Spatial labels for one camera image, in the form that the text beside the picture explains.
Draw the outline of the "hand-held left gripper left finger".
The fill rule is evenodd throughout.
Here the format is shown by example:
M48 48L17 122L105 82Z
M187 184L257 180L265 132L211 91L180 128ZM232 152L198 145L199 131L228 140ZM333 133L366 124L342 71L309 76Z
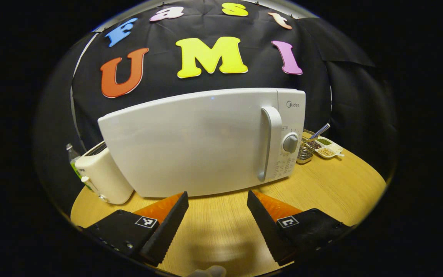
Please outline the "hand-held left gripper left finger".
M165 259L188 207L184 191L135 212L118 209L84 232L119 254L156 267Z

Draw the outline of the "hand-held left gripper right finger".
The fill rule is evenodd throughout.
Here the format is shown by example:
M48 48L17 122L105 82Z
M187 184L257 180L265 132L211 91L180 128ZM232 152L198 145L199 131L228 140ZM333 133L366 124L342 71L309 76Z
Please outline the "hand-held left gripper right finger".
M320 209L302 211L255 190L248 192L247 207L280 266L317 256L355 227Z

